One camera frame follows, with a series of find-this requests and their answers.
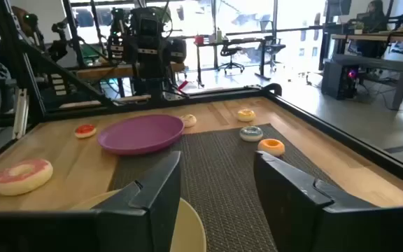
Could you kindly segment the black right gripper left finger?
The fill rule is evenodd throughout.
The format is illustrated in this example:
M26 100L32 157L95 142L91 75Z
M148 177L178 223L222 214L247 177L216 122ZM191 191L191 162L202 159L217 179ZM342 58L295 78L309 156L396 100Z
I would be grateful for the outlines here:
M173 151L91 209L0 211L0 251L169 251L181 196Z

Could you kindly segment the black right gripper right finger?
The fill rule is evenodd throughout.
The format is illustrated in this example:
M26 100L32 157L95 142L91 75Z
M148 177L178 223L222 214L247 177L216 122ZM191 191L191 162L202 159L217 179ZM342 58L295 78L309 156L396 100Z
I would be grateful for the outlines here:
M263 151L253 172L278 251L403 251L403 206L375 206Z

